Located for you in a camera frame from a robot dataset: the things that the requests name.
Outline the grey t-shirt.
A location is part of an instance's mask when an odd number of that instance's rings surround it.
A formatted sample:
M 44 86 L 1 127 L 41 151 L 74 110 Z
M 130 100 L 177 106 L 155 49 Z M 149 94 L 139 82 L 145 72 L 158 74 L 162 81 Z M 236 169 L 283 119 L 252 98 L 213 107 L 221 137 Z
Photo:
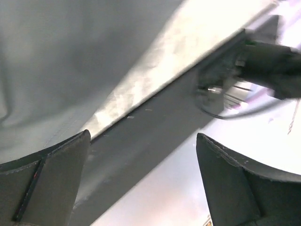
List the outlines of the grey t-shirt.
M 0 161 L 77 134 L 180 4 L 1 1 Z

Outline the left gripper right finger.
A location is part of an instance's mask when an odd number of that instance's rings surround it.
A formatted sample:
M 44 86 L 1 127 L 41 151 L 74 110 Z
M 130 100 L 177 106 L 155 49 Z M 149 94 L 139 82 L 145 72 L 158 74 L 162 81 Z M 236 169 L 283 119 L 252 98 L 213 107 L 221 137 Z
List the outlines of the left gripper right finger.
M 213 225 L 301 224 L 300 175 L 253 160 L 203 133 L 196 150 Z

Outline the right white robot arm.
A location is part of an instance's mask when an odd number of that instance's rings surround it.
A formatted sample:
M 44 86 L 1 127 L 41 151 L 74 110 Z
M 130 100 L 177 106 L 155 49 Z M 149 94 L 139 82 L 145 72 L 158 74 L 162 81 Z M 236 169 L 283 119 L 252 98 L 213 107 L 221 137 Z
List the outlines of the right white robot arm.
M 265 86 L 274 91 L 276 101 L 254 108 L 247 112 L 228 116 L 216 115 L 205 106 L 210 88 L 221 88 L 219 96 L 234 86 L 235 82 L 244 80 Z M 212 78 L 201 82 L 196 91 L 197 107 L 204 113 L 220 119 L 232 120 L 256 115 L 276 107 L 285 99 L 301 97 L 301 53 L 290 47 L 250 41 L 239 52 L 222 65 L 222 70 Z

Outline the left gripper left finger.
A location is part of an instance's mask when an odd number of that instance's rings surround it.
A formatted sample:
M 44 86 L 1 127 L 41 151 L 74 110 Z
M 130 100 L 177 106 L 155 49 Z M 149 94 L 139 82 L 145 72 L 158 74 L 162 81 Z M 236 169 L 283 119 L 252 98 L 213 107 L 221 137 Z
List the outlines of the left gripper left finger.
M 84 130 L 52 147 L 0 166 L 2 226 L 66 226 L 90 147 Z

